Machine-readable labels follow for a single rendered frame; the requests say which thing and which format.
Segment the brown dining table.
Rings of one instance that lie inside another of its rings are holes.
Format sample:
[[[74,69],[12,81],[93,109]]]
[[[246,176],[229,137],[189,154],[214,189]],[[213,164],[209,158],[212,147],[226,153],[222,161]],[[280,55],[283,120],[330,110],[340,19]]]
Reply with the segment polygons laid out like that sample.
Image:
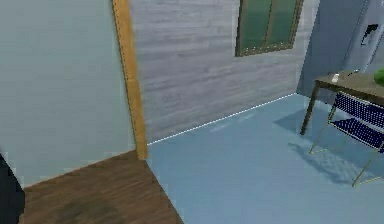
[[[332,81],[333,77],[333,74],[329,74],[320,76],[314,80],[314,86],[309,95],[309,104],[300,130],[301,135],[304,135],[306,132],[320,89],[326,89],[332,92],[342,91],[360,99],[384,106],[384,87],[375,83],[372,74],[341,71],[339,72],[336,82]]]

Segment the blue mesh chair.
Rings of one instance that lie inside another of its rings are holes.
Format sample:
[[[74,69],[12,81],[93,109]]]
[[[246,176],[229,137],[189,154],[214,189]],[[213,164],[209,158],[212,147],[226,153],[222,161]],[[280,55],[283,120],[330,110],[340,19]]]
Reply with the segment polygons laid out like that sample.
[[[379,154],[384,154],[384,107],[339,91],[326,123],[312,144],[309,154],[314,154],[324,130],[332,126],[346,136],[372,148],[374,153],[352,182],[352,186],[369,183],[380,176],[361,181],[362,175]]]

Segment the grey room door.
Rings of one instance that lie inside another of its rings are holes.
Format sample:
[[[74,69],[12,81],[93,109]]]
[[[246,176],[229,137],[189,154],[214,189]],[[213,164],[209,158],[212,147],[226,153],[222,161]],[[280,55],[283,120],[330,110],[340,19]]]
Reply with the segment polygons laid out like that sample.
[[[381,68],[384,68],[384,0],[367,0],[343,69],[372,74]]]

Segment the green round object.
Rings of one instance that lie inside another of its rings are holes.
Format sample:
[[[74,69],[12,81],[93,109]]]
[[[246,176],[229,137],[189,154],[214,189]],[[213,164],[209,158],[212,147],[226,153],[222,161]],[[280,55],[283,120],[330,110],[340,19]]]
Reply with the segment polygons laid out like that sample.
[[[380,86],[384,86],[384,68],[379,69],[374,74],[374,81]]]

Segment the black rounded object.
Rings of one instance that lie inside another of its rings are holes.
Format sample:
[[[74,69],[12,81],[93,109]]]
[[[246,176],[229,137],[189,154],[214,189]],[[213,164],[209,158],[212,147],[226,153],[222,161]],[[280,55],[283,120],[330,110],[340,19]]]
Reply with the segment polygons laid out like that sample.
[[[25,211],[25,192],[0,153],[0,224],[19,224]]]

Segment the wooden door frame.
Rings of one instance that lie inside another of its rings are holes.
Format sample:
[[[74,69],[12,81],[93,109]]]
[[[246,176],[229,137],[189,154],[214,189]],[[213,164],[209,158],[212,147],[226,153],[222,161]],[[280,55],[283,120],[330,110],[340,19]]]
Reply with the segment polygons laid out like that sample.
[[[140,160],[144,160],[148,157],[148,146],[141,92],[137,77],[137,60],[129,0],[112,0],[112,7],[119,43],[121,65],[124,72],[127,101],[131,114],[136,153]]]

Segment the green window with brown frame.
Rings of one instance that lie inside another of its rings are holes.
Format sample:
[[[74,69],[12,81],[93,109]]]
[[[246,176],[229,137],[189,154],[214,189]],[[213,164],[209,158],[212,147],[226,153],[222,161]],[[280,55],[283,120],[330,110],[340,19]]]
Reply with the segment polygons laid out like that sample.
[[[240,0],[235,56],[292,49],[304,0]]]

